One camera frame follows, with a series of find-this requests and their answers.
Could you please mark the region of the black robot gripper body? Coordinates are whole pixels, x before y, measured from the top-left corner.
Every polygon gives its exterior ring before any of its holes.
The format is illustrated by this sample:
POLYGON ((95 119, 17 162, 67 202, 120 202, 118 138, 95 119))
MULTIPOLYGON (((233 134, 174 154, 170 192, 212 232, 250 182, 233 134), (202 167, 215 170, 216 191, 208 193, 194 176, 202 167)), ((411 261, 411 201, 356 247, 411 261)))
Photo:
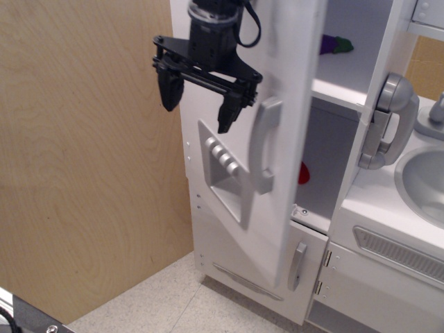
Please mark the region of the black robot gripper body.
POLYGON ((239 21, 233 24, 208 24, 191 21, 187 40, 158 35, 153 43, 157 53, 153 66, 179 71, 188 80, 206 89, 225 95, 240 92, 243 107, 252 106, 262 75, 237 55, 239 21))

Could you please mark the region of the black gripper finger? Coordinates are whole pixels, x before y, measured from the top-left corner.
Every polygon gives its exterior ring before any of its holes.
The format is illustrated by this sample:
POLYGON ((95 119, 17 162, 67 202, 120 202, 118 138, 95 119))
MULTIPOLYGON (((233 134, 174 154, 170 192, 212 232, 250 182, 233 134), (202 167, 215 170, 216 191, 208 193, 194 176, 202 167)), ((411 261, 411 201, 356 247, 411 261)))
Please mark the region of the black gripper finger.
POLYGON ((218 114, 218 134, 227 133, 234 121, 237 120, 243 107, 243 95, 240 92, 231 91, 224 95, 223 103, 218 114))
POLYGON ((180 102, 184 92, 184 79, 179 71, 166 67, 157 68, 157 83, 163 107, 172 111, 180 102))

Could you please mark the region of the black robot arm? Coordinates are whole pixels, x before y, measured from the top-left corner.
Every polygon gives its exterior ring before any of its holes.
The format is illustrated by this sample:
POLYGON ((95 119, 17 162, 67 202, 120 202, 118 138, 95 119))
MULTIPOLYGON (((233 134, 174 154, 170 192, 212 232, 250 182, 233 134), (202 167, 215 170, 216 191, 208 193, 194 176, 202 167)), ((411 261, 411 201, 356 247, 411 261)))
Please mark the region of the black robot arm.
POLYGON ((154 38, 157 54, 153 66, 167 111, 179 104, 186 80, 223 96, 218 115, 220 134, 229 131, 242 109, 254 105, 262 75, 237 54, 244 11, 260 23, 249 1, 190 1, 189 39, 154 38))

